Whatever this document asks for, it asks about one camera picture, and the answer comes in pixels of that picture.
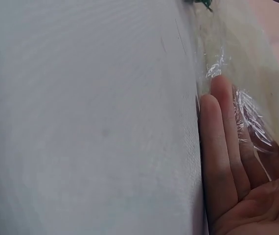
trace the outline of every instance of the white surface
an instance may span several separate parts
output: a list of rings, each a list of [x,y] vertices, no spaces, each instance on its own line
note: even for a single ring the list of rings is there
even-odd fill
[[[174,0],[0,0],[0,235],[200,234],[190,24]]]

